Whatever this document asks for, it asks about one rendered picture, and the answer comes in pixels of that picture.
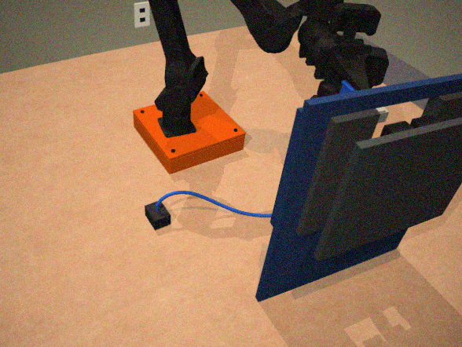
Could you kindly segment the blue network cable with plug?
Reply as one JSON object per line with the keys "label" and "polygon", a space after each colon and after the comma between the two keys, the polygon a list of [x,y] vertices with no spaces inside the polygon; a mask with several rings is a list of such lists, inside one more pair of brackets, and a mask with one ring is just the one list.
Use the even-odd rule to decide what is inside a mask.
{"label": "blue network cable with plug", "polygon": [[[340,90],[340,93],[349,93],[349,92],[354,92],[354,91],[357,91],[353,86],[351,86],[346,80],[343,80],[342,81],[342,88]],[[385,122],[387,117],[388,117],[388,113],[389,111],[385,108],[385,107],[382,107],[382,108],[376,108],[376,110],[381,114],[380,117],[379,117],[379,120],[377,123],[379,122]],[[159,205],[161,204],[161,202],[163,200],[165,200],[167,197],[169,196],[172,196],[172,195],[180,195],[180,194],[186,194],[186,195],[194,195],[196,197],[199,197],[201,199],[205,199],[217,206],[220,206],[222,208],[225,208],[227,210],[230,210],[232,212],[235,212],[235,213],[238,213],[238,214],[243,214],[243,215],[247,215],[247,216],[252,216],[252,217],[272,217],[272,214],[254,214],[254,213],[248,213],[248,212],[245,212],[245,211],[241,211],[241,210],[237,210],[237,209],[234,209],[232,207],[229,207],[229,206],[226,206],[222,203],[219,203],[213,199],[210,199],[204,195],[201,195],[199,193],[195,193],[195,192],[190,192],[190,191],[174,191],[174,192],[170,192],[170,193],[167,193],[166,195],[162,196],[161,198],[159,198],[159,200],[157,201],[156,203],[156,211],[158,212],[159,211]]]}

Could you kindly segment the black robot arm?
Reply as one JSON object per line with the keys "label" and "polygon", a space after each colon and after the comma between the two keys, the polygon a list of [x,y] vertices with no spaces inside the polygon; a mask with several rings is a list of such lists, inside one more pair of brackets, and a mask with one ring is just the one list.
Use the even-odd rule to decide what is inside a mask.
{"label": "black robot arm", "polygon": [[[284,7],[277,0],[230,0],[242,13],[248,30],[261,50],[280,53],[286,50],[298,29],[299,57],[307,58],[309,38],[328,29],[333,7],[344,0],[300,0]],[[163,117],[158,118],[165,137],[195,133],[191,103],[203,88],[208,72],[204,57],[196,57],[189,47],[178,0],[148,0],[166,59],[165,87],[155,105]],[[303,16],[306,21],[301,23]],[[369,89],[379,86],[387,72],[389,60],[383,48],[372,47],[365,65]]]}

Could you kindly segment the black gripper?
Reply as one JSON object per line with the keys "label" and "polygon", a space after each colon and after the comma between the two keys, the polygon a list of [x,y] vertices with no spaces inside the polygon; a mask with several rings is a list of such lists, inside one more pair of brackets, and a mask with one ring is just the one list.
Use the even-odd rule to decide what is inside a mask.
{"label": "black gripper", "polygon": [[323,80],[310,99],[340,93],[343,80],[357,91],[369,89],[365,65],[372,47],[355,36],[356,32],[374,35],[380,17],[380,11],[369,4],[340,2],[333,7],[328,29],[312,34],[306,44],[306,64],[315,67],[316,80]]}

